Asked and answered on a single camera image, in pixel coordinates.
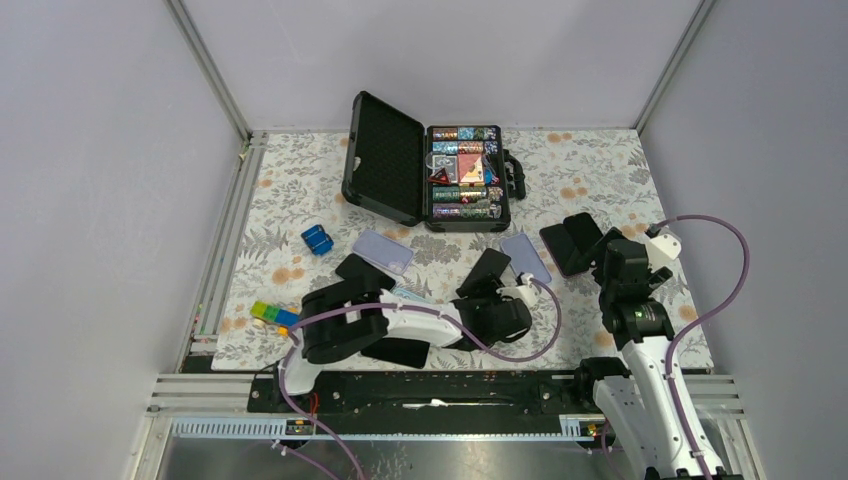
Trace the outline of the bare black phone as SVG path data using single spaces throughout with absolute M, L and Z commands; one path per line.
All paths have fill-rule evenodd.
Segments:
M 456 289 L 459 298 L 472 296 L 481 286 L 499 283 L 511 257 L 492 248 L 486 248 L 472 267 L 462 284 Z
M 361 355 L 373 360 L 423 369 L 429 355 L 430 344 L 420 340 L 382 338 L 364 348 Z
M 579 275 L 589 269 L 583 253 L 564 224 L 544 227 L 539 231 L 539 235 L 563 277 Z

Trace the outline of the bare dark blue phone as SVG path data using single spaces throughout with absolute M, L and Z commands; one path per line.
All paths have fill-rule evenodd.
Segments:
M 381 289 L 391 291 L 396 286 L 396 280 L 387 273 L 370 264 L 362 257 L 351 253 L 335 269 L 335 274 L 343 280 L 354 277 L 367 277 L 378 282 Z

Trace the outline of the dark phone case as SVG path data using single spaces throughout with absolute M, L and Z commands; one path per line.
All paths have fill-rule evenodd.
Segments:
M 566 217 L 563 225 L 571 241 L 573 256 L 588 255 L 603 236 L 596 221 L 586 212 Z

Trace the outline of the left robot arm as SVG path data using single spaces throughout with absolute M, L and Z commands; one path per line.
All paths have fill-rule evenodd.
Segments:
M 481 284 L 472 295 L 445 304 L 403 299 L 374 279 L 354 277 L 305 295 L 289 335 L 294 346 L 283 360 L 272 398 L 288 411 L 309 401 L 324 367 L 384 340 L 427 347 L 484 350 L 529 331 L 537 300 L 529 273 L 513 286 Z

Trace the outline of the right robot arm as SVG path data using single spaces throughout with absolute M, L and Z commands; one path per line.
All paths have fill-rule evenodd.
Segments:
M 699 421 L 673 350 L 672 322 L 653 296 L 680 252 L 670 233 L 639 243 L 617 229 L 589 249 L 602 323 L 619 354 L 582 360 L 573 396 L 583 410 L 604 414 L 634 478 L 733 479 Z

